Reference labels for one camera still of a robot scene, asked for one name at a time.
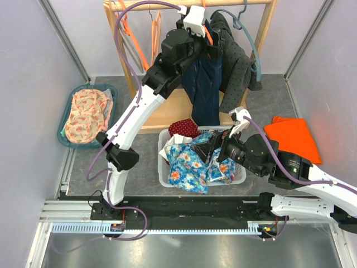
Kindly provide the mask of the orange hanger of denim skirt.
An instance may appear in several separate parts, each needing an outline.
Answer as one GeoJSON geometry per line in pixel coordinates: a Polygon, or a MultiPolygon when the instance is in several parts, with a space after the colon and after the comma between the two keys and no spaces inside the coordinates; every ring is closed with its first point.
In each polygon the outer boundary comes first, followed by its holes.
{"type": "MultiPolygon", "coordinates": [[[[206,1],[205,0],[201,0],[201,4],[204,8],[206,8],[206,1]]],[[[206,22],[204,22],[204,30],[205,30],[205,33],[206,33],[206,37],[208,39],[208,42],[211,46],[213,46],[214,42],[213,42],[213,39],[211,37],[211,33],[209,32],[207,26],[206,26],[206,22]]]]}

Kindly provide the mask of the blue floral skirt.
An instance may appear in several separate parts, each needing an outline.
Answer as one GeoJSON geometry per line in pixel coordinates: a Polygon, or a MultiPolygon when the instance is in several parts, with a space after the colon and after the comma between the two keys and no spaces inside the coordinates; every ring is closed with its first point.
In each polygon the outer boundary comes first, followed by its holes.
{"type": "Polygon", "coordinates": [[[191,149],[191,145],[206,142],[212,135],[212,132],[204,132],[183,146],[181,151],[176,151],[176,157],[171,155],[168,175],[171,185],[188,192],[207,194],[208,183],[231,184],[238,164],[231,159],[218,163],[220,148],[214,151],[208,164],[204,164],[191,149]]]}

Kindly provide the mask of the red polka dot skirt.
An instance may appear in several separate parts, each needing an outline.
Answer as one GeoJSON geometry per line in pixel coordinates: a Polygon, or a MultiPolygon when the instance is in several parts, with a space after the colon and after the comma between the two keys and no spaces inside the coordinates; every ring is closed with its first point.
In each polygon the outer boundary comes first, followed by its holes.
{"type": "Polygon", "coordinates": [[[171,136],[178,134],[185,137],[195,138],[200,135],[198,126],[191,119],[184,119],[173,123],[168,132],[171,136]]]}

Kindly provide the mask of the dark denim skirt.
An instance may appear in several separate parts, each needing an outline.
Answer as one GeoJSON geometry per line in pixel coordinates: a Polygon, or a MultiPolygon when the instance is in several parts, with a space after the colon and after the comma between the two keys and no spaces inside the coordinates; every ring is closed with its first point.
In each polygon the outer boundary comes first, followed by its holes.
{"type": "Polygon", "coordinates": [[[198,126],[220,125],[219,88],[222,82],[223,52],[215,58],[208,51],[208,38],[197,37],[201,53],[183,75],[181,84],[192,104],[191,118],[198,126]]]}

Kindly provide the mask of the orange hanger of floral skirt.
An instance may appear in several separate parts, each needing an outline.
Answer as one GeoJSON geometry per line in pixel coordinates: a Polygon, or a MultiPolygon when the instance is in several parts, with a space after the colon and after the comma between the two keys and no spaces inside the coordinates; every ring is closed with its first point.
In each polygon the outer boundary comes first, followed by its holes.
{"type": "Polygon", "coordinates": [[[151,26],[151,41],[152,41],[151,64],[152,65],[155,61],[155,58],[158,56],[160,52],[161,23],[162,23],[161,11],[158,11],[156,19],[152,21],[152,26],[151,26]]]}

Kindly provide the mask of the grey metal hanger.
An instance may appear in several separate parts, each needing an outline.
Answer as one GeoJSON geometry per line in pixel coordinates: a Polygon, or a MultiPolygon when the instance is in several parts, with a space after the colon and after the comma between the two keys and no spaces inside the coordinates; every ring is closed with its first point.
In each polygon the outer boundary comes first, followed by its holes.
{"type": "Polygon", "coordinates": [[[151,57],[150,61],[147,60],[138,40],[136,39],[133,31],[131,30],[128,23],[128,15],[125,14],[121,19],[119,24],[119,30],[124,34],[124,39],[129,41],[129,47],[131,56],[137,66],[137,68],[143,72],[147,71],[149,67],[154,63],[155,57],[159,53],[159,42],[161,40],[161,12],[157,12],[157,17],[155,20],[151,21],[151,57]]]}

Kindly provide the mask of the orange hanger of white skirt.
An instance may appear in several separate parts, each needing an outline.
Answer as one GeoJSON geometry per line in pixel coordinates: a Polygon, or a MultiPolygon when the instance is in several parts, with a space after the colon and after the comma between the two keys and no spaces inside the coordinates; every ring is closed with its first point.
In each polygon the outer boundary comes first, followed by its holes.
{"type": "Polygon", "coordinates": [[[134,59],[136,66],[141,72],[143,72],[144,70],[146,71],[149,68],[148,62],[133,31],[131,30],[128,24],[127,14],[123,16],[123,18],[121,19],[121,23],[123,25],[124,33],[131,39],[131,48],[134,53],[134,56],[132,56],[132,58],[134,59]]]}

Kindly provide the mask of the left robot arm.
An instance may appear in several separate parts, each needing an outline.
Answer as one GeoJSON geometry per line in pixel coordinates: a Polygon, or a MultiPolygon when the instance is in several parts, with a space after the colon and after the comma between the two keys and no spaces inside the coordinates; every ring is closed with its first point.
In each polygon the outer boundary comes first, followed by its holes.
{"type": "Polygon", "coordinates": [[[103,190],[103,213],[109,219],[122,215],[124,187],[139,155],[132,142],[150,115],[181,84],[182,76],[198,59],[220,58],[223,39],[220,30],[213,29],[213,42],[185,29],[171,30],[161,43],[161,53],[139,82],[141,87],[115,125],[97,135],[108,162],[108,178],[103,190]]]}

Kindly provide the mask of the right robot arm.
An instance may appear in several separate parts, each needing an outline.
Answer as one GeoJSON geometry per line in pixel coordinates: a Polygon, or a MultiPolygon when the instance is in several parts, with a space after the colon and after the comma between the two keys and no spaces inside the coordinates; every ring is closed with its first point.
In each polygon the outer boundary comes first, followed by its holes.
{"type": "Polygon", "coordinates": [[[255,134],[245,142],[230,131],[214,133],[207,141],[191,146],[204,162],[213,159],[220,150],[218,163],[230,159],[278,188],[297,190],[315,196],[288,198],[261,193],[255,206],[256,215],[263,220],[277,217],[323,218],[333,220],[338,227],[356,233],[356,187],[322,171],[310,161],[291,152],[279,150],[277,141],[255,134]]]}

